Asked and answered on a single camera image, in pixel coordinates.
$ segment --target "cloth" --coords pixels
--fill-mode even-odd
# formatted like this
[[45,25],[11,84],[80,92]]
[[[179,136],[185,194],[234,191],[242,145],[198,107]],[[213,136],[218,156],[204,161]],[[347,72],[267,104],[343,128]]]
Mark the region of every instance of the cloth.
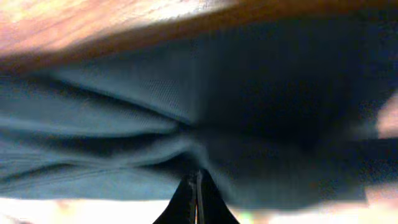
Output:
[[397,139],[375,126],[398,87],[396,15],[266,22],[3,73],[0,197],[170,199],[204,168],[237,207],[363,200],[398,174]]

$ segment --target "black pointed object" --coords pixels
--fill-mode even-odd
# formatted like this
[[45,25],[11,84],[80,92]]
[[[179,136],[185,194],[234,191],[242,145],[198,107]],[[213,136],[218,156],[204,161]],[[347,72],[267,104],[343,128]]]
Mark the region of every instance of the black pointed object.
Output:
[[169,205],[154,224],[193,224],[196,208],[198,224],[239,224],[206,170],[191,173],[181,180]]

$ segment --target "dark blue fabric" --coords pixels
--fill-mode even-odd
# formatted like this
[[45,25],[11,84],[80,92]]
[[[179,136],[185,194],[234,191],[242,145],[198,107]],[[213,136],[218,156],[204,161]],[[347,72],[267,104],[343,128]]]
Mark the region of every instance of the dark blue fabric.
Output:
[[3,74],[0,197],[165,199],[204,167],[239,207],[362,200],[377,170],[397,177],[395,139],[361,154],[386,145],[362,146],[398,87],[397,33],[288,20]]

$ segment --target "garment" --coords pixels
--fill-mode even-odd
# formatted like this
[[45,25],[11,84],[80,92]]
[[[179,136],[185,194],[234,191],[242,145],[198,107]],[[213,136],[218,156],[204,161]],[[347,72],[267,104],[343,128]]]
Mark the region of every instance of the garment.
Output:
[[398,174],[397,139],[375,127],[398,87],[396,15],[266,22],[2,74],[0,197],[170,199],[204,168],[237,207],[363,200]]

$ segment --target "wooden surface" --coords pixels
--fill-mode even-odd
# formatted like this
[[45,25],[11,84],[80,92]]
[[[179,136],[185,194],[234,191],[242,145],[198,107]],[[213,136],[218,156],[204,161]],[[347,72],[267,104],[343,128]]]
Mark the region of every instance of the wooden surface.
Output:
[[383,0],[3,0],[0,70],[79,61],[255,21],[398,5]]

